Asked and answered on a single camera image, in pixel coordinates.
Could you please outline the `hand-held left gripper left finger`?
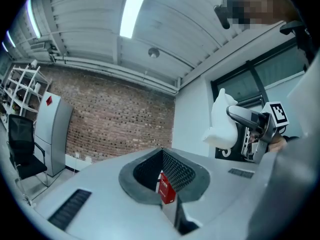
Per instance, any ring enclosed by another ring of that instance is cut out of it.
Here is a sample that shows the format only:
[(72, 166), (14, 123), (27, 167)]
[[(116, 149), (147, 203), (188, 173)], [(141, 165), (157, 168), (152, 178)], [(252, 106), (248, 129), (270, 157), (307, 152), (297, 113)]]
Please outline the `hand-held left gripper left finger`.
[(55, 239), (79, 240), (177, 240), (180, 234), (158, 205), (144, 205), (129, 197), (119, 183), (122, 167), (151, 152), (136, 151), (96, 162), (51, 190), (35, 207), (45, 220), (77, 190), (89, 198), (66, 230)]

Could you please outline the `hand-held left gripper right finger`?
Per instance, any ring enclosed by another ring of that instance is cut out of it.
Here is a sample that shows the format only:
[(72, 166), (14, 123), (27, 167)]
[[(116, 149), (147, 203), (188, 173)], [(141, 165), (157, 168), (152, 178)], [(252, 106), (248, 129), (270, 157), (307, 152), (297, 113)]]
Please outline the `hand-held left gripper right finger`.
[(250, 221), (266, 190), (266, 160), (260, 163), (214, 159), (177, 149), (163, 158), (178, 163), (175, 174), (186, 185), (177, 193), (175, 225), (166, 235), (248, 235)]

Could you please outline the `person's right hand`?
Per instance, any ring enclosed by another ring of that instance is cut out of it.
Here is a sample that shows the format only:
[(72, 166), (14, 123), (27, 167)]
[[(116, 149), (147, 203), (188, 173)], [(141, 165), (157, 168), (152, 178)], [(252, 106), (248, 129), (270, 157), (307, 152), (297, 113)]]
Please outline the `person's right hand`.
[(268, 145), (269, 152), (278, 152), (287, 145), (286, 139), (279, 133), (275, 134)]

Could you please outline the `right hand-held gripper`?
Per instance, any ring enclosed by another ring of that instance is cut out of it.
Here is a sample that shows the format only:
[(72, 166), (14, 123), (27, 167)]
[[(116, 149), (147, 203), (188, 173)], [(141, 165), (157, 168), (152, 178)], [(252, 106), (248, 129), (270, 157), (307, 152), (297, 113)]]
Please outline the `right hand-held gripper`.
[(260, 113), (237, 105), (228, 106), (226, 113), (246, 127), (241, 154), (246, 161), (256, 164), (269, 151), (275, 134), (289, 124), (280, 101), (267, 102)]

